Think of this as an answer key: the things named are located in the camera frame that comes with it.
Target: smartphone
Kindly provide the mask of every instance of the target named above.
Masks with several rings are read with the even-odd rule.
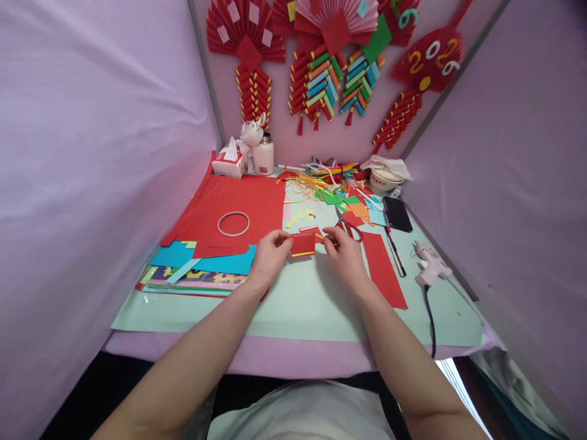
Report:
[[[390,227],[404,232],[413,231],[412,222],[410,221],[410,216],[405,209],[403,201],[392,199],[391,197],[384,197],[383,204]]]

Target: tissue box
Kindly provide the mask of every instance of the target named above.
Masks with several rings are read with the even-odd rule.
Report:
[[[224,159],[225,152],[221,152],[216,159],[212,161],[214,174],[225,175],[228,177],[241,178],[245,172],[246,157],[237,150],[237,160],[231,161]]]

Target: forearm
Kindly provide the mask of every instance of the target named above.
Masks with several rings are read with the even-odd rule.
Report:
[[[96,438],[126,428],[141,438],[179,437],[228,369],[266,289],[253,280],[237,287],[149,370]]]
[[[424,347],[372,281],[355,295],[377,366],[407,417],[467,410]]]

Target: cord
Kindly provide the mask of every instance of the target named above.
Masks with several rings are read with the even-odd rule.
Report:
[[[432,311],[430,310],[430,302],[428,301],[428,290],[429,285],[424,286],[424,303],[426,304],[426,310],[428,310],[428,316],[430,317],[430,333],[432,334],[432,359],[436,356],[436,329],[434,328],[434,318],[432,318]]]

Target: white thermos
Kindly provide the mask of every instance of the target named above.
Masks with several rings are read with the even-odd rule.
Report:
[[[273,141],[269,132],[264,131],[261,142],[253,148],[253,160],[255,173],[270,175],[273,172]]]

